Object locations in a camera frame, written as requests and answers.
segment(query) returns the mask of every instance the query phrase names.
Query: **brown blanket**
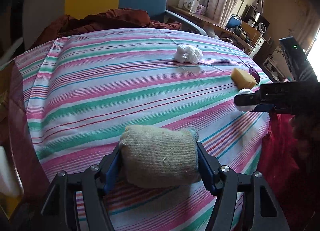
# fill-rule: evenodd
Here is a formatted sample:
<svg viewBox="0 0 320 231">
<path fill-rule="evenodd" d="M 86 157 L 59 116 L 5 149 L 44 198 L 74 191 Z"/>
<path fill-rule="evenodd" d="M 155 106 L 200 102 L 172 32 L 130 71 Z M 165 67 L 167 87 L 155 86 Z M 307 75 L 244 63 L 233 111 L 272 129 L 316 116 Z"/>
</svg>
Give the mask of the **brown blanket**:
<svg viewBox="0 0 320 231">
<path fill-rule="evenodd" d="M 70 15 L 63 15 L 44 29 L 36 42 L 30 47 L 35 48 L 43 43 L 70 35 L 80 35 L 119 28 L 156 28 L 179 30 L 181 23 L 161 23 L 150 20 L 146 11 L 133 9 L 112 9 L 97 15 L 88 15 L 78 20 Z"/>
</svg>

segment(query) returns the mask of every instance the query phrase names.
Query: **wooden table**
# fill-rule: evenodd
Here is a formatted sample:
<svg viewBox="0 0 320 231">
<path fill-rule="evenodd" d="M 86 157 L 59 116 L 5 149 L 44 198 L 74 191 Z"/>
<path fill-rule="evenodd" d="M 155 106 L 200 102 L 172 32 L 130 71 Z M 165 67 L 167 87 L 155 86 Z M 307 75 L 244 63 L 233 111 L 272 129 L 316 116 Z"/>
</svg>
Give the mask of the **wooden table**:
<svg viewBox="0 0 320 231">
<path fill-rule="evenodd" d="M 246 43 L 244 40 L 242 40 L 239 36 L 235 35 L 234 32 L 230 31 L 227 28 L 223 28 L 219 25 L 217 25 L 212 19 L 201 15 L 201 14 L 193 14 L 190 13 L 187 10 L 178 8 L 176 6 L 169 6 L 168 7 L 169 11 L 172 11 L 174 13 L 177 13 L 181 16 L 185 16 L 185 18 L 192 20 L 193 22 L 195 22 L 198 26 L 200 26 L 201 28 L 203 27 L 212 27 L 214 29 L 215 32 L 221 32 L 224 35 L 227 36 L 232 36 L 234 39 L 236 39 L 236 41 L 238 41 L 244 48 L 248 49 L 249 51 L 253 50 L 253 46 L 251 46 L 250 44 Z"/>
</svg>

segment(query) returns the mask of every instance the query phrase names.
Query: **rolled knit glove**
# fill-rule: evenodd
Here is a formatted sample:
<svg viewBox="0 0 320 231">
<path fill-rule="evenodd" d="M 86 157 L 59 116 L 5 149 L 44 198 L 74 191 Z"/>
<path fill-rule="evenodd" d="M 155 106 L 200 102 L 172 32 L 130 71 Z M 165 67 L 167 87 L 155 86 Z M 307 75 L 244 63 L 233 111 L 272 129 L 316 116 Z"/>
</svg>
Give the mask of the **rolled knit glove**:
<svg viewBox="0 0 320 231">
<path fill-rule="evenodd" d="M 126 126 L 119 148 L 127 181 L 142 188 L 200 181 L 198 137 L 194 127 L 171 131 L 150 125 Z"/>
</svg>

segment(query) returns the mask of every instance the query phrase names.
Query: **bed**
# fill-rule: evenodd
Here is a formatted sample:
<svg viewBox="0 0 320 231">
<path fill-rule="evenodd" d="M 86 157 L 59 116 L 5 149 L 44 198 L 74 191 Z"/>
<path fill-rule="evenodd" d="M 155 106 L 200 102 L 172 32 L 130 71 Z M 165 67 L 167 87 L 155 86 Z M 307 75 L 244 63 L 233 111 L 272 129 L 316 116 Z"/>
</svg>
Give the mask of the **bed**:
<svg viewBox="0 0 320 231">
<path fill-rule="evenodd" d="M 175 61 L 178 44 L 201 49 L 199 64 Z M 97 164 L 130 124 L 172 130 L 193 125 L 222 165 L 247 174 L 256 169 L 269 116 L 235 109 L 238 90 L 230 74 L 251 65 L 260 84 L 270 80 L 229 43 L 182 31 L 115 29 L 47 42 L 15 63 L 10 135 L 13 154 L 20 153 L 15 161 L 25 193 L 43 192 L 59 170 L 75 173 Z M 28 144 L 36 154 L 33 161 L 27 159 L 33 163 L 32 177 L 26 163 L 17 165 L 19 158 L 27 161 L 21 151 Z M 45 185 L 37 187 L 35 180 L 41 179 Z M 142 189 L 123 177 L 105 199 L 113 226 L 123 231 L 204 230 L 214 202 L 202 181 Z M 239 193 L 233 227 L 241 203 Z M 80 192 L 77 206 L 81 228 L 88 230 Z"/>
</svg>

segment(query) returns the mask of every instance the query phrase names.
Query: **metal bolt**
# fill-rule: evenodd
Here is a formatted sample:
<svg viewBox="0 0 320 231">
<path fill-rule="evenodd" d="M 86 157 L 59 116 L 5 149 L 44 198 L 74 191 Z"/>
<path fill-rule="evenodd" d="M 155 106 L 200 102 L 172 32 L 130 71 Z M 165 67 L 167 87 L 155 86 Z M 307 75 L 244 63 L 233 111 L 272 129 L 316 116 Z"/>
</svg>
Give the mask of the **metal bolt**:
<svg viewBox="0 0 320 231">
<path fill-rule="evenodd" d="M 220 169 L 221 169 L 222 171 L 224 171 L 224 172 L 227 172 L 227 171 L 230 170 L 230 168 L 229 168 L 227 165 L 222 165 L 222 166 L 220 167 Z"/>
<path fill-rule="evenodd" d="M 92 171 L 97 171 L 97 170 L 99 170 L 99 166 L 98 165 L 92 165 L 91 167 L 90 167 L 90 170 L 92 170 Z"/>
<path fill-rule="evenodd" d="M 254 175 L 257 177 L 257 178 L 261 178 L 262 177 L 262 173 L 260 171 L 255 171 L 254 172 Z"/>
<path fill-rule="evenodd" d="M 58 172 L 58 176 L 59 176 L 59 177 L 62 177 L 62 176 L 64 176 L 65 174 L 66 174 L 66 172 L 65 172 L 64 170 L 61 170 L 61 171 Z"/>
</svg>

